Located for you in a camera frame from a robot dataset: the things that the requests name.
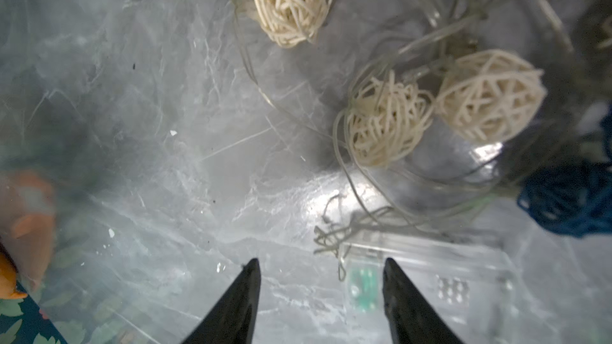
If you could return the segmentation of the clear battery box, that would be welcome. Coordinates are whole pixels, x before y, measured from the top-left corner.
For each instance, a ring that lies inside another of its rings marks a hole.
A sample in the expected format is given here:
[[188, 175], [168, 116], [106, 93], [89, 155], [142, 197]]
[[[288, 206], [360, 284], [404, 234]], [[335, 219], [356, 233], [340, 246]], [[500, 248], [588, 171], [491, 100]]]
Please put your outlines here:
[[391, 341], [382, 289], [388, 258], [464, 342], [516, 341], [516, 271], [496, 236], [363, 230], [339, 247], [347, 325], [357, 342]]

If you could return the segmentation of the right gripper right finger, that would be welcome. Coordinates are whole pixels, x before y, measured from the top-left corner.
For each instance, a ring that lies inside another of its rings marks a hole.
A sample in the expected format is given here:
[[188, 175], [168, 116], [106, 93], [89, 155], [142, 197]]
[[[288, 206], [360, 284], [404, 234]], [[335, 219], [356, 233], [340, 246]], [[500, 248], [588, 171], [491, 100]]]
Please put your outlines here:
[[394, 259], [386, 259], [382, 278], [384, 311], [394, 344], [463, 343]]

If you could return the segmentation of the rattan ball string light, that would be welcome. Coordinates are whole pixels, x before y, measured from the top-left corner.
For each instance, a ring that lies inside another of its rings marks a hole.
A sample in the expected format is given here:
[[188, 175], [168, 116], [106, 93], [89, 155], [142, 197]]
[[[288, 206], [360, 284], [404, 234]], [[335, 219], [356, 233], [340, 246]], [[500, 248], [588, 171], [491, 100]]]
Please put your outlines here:
[[579, 128], [611, 97], [608, 68], [591, 68], [578, 33], [605, 14], [565, 15], [560, 0], [232, 0], [245, 70], [263, 99], [316, 130], [255, 69], [263, 37], [316, 75], [339, 61], [336, 38], [360, 19], [363, 65], [341, 81], [344, 105], [319, 135], [358, 205], [324, 218], [316, 253], [343, 256], [367, 229], [460, 229], [495, 197], [519, 197], [540, 175], [599, 160], [597, 127]]

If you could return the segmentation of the orange shark plush toy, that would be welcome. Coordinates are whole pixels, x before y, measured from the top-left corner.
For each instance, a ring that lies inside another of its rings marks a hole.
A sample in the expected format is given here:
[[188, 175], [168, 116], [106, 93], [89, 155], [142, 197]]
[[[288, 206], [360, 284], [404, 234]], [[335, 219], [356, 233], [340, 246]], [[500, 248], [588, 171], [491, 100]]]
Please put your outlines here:
[[37, 290], [54, 253], [54, 187], [32, 170], [1, 176], [1, 298], [23, 299], [18, 278]]

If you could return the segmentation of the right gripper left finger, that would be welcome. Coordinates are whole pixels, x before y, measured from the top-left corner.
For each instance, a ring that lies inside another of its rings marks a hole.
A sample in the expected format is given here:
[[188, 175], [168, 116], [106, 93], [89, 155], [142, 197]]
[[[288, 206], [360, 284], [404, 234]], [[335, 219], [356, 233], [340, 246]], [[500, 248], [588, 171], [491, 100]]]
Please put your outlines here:
[[234, 282], [184, 344], [251, 344], [258, 314], [261, 269], [257, 258], [243, 266]]

